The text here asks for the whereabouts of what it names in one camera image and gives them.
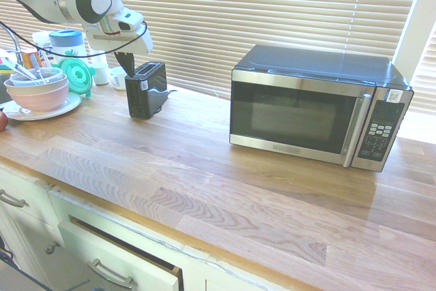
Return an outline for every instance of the red apple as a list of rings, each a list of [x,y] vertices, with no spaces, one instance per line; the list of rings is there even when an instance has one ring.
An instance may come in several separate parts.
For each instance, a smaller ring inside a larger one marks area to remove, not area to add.
[[[0,111],[0,132],[4,131],[7,127],[7,116]]]

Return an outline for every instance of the microwave label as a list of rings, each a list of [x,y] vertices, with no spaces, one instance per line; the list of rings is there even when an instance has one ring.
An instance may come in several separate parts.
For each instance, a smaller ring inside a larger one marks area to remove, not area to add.
[[[300,153],[300,149],[284,147],[284,146],[272,146],[274,150],[287,151],[288,153]]]
[[[400,102],[402,95],[403,95],[402,90],[389,89],[389,92],[386,95],[386,102],[393,102],[397,104]]]

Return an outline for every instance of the white plate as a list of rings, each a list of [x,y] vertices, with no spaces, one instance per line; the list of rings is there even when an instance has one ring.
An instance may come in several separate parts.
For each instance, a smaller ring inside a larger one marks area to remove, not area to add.
[[[16,102],[7,104],[3,109],[3,112],[9,119],[16,119],[17,121],[35,121],[37,119],[49,119],[50,117],[65,114],[66,112],[75,109],[75,107],[79,106],[81,102],[82,97],[69,92],[68,98],[63,102],[63,104],[51,112],[36,112],[28,110],[21,107]]]

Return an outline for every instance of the stainless steel microwave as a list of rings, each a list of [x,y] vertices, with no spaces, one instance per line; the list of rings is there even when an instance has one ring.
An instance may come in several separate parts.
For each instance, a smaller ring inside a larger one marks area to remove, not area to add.
[[[232,71],[230,143],[381,172],[413,94],[384,57],[255,46]]]

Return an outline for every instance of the microwave door handle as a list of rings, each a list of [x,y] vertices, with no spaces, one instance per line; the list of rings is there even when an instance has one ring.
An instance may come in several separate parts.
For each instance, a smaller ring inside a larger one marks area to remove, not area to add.
[[[360,131],[362,131],[362,127],[365,122],[365,117],[367,116],[370,103],[371,103],[371,95],[365,93],[363,95],[362,105],[360,106],[360,110],[356,119],[356,124],[353,129],[352,137],[349,140],[349,145],[347,147],[348,148],[347,155],[345,156],[343,167],[348,167],[352,162],[352,157],[354,151],[356,150],[356,145],[359,140]]]

